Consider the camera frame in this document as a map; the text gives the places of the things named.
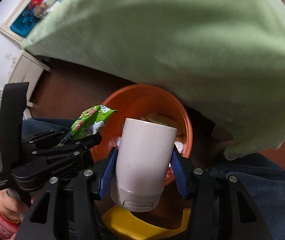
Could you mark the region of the person's left hand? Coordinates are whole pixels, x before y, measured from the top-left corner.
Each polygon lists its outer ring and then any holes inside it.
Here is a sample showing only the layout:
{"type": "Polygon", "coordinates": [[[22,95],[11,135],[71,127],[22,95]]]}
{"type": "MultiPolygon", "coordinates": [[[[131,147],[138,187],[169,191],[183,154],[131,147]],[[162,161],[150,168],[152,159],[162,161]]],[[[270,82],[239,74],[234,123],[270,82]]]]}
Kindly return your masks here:
{"type": "Polygon", "coordinates": [[[27,204],[10,196],[7,190],[0,191],[0,214],[7,221],[14,224],[21,223],[28,210],[27,204]]]}

